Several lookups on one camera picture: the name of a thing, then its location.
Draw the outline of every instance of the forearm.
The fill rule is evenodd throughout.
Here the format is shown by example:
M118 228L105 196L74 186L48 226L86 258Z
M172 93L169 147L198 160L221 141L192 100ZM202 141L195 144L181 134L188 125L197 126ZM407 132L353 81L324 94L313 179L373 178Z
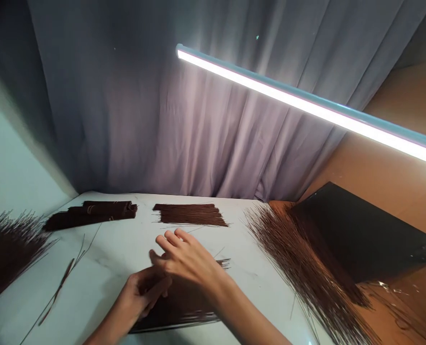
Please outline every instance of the forearm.
M204 287L217 313L242 345L291 345L225 272Z

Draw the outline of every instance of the hand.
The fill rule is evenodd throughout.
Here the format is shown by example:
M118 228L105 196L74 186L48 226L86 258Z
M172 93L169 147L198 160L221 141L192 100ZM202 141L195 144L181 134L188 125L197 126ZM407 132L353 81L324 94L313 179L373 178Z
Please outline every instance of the hand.
M182 229L165 232L155 242L165 253L149 251L151 262L170 275L180 276L203 288L208 288L219 278L228 276L212 255L191 235Z
M155 266L127 279L111 310L84 345L113 345L138 319L146 317L160 296L167 296L171 278Z

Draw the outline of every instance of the finger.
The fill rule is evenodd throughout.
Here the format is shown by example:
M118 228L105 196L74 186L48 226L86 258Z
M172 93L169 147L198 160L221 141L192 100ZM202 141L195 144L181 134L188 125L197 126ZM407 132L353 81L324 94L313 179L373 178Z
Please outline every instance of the finger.
M149 258L151 259L151 263L158 269L163 269L165 262L167 261L166 259L157 255L157 253L152 249L149 251Z
M183 229L181 228L177 228L175 230L175 235L178 236L179 238L181 238L184 242L187 243L192 243L193 241L195 241L194 236L192 236L191 234L188 234L187 232L185 232Z
M145 268L142 271L133 273L132 276L135 276L138 279L138 281L140 281L140 280L145 280L152 277L163 278L165 277L165 273L163 272L163 270L160 269L160 267L151 266L151 267Z
M158 235L155 238L155 242L167 253L172 253L175 247L166 240L162 235Z
M166 240L170 242L175 247L180 247L182 245L181 240L176 236L174 233L172 233L170 230L165 231L164 234Z
M145 305L148 306L152 302L156 302L157 299L160 297L160 295L168 290L172 283L171 277L166 276L161 281L159 281L152 289L150 289L147 293L143 295L143 299L145 302Z

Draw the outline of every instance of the bundle of incense sticks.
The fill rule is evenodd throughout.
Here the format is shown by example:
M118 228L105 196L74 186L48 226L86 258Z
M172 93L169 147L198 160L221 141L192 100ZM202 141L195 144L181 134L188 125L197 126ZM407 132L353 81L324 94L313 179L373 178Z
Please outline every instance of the bundle of incense sticks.
M0 294L53 245L41 228L40 218L31 214L0 216Z
M213 204L155 204L153 211L160 211L161 223L229 226Z
M267 206L249 210L246 216L258 246L335 344L380 344L291 218Z

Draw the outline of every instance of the white marble table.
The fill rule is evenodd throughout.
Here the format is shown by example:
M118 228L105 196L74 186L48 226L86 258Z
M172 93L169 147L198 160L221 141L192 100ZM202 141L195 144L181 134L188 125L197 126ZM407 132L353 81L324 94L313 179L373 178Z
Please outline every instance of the white marble table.
M175 195L120 194L89 192L75 198L60 210L79 206L84 200L131 200L138 205L135 219L88 225L55 232L59 241L48 255L17 279L0 295L0 344L80 345L100 323L114 302L126 278L150 265L151 248L161 253L155 238L175 225L158 223L156 203L214 203L229 228L185 227L216 259L230 258L228 273L257 308L294 344L317 342L303 311L266 256L259 250L245 226L243 211L259 204L255 200L220 199ZM72 258L76 257L85 235L85 248L93 245L72 271L55 306L41 326L36 319L54 295ZM321 344L332 344L315 321ZM217 322L178 330L129 335L123 344L238 344Z

